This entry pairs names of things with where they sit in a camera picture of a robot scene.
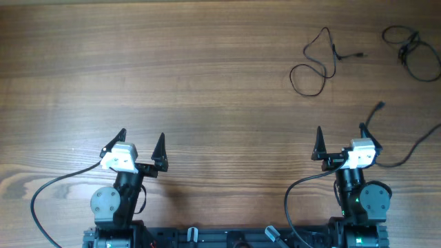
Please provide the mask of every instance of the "wooden tabletop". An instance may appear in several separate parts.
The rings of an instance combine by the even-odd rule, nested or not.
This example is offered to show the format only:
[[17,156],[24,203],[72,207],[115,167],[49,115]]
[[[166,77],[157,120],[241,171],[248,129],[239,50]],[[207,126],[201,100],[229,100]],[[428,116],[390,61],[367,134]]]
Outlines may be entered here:
[[[165,133],[169,171],[144,180],[147,207],[136,216],[146,226],[287,227],[286,188],[321,172],[310,159],[317,126],[338,152],[385,101],[370,130],[386,163],[440,122],[441,82],[412,79],[381,39],[388,25],[410,25],[440,50],[439,9],[429,0],[0,8],[0,247],[49,247],[30,215],[33,193],[97,162],[122,127],[141,162]],[[338,61],[322,94],[302,97],[289,71],[311,63],[302,49],[324,26],[340,54],[368,56]],[[308,53],[333,70],[325,35]],[[414,70],[433,73],[429,56],[416,56]],[[294,80],[312,93],[322,79],[300,68]],[[402,167],[365,171],[393,190],[391,247],[439,246],[440,150],[436,132]],[[48,187],[35,205],[41,224],[63,247],[79,247],[94,226],[91,195],[114,179],[99,167]],[[334,179],[294,188],[294,223],[341,216]]]

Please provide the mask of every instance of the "wood grain surface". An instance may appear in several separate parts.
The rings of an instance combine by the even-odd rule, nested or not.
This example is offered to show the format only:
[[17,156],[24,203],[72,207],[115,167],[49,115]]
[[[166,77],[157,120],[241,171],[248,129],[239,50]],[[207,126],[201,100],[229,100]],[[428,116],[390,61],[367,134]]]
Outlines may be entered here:
[[[439,1],[257,1],[132,3],[0,8],[0,247],[49,247],[30,215],[47,181],[86,168],[122,128],[148,162],[165,133],[170,168],[146,178],[148,227],[286,227],[283,196],[320,172],[310,160],[316,128],[330,152],[371,122],[379,161],[400,160],[441,119],[441,83],[413,80],[381,31],[410,25],[441,49]],[[289,71],[323,26],[341,54],[316,98],[296,94]],[[325,36],[308,51],[332,70]],[[417,58],[415,70],[432,73]],[[300,69],[298,87],[320,77]],[[440,133],[395,169],[367,180],[393,189],[391,247],[441,242]],[[289,197],[296,224],[340,216],[334,176],[299,185]],[[63,247],[80,247],[94,225],[93,192],[114,182],[101,168],[63,180],[37,198],[37,215]]]

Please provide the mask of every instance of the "wooden table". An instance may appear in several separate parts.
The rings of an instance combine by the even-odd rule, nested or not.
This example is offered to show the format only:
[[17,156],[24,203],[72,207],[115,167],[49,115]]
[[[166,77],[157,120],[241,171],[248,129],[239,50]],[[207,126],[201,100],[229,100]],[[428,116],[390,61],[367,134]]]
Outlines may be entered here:
[[[97,162],[122,127],[142,162],[165,132],[169,171],[144,180],[147,207],[136,216],[148,227],[286,227],[286,188],[320,172],[310,160],[318,125],[337,152],[383,100],[370,129],[384,146],[379,161],[393,162],[439,123],[441,83],[412,79],[380,33],[411,25],[440,49],[440,8],[425,0],[0,8],[0,247],[48,247],[30,215],[33,193]],[[323,26],[339,53],[369,56],[338,62],[323,93],[305,98],[289,71],[308,63],[302,49]],[[326,36],[308,53],[332,70]],[[294,78],[307,92],[321,84],[307,69]],[[439,245],[440,150],[438,132],[402,167],[365,172],[393,189],[391,247]],[[293,190],[296,224],[341,215],[334,178]],[[97,168],[50,186],[36,202],[42,225],[63,247],[79,247],[94,225],[91,195],[114,179]]]

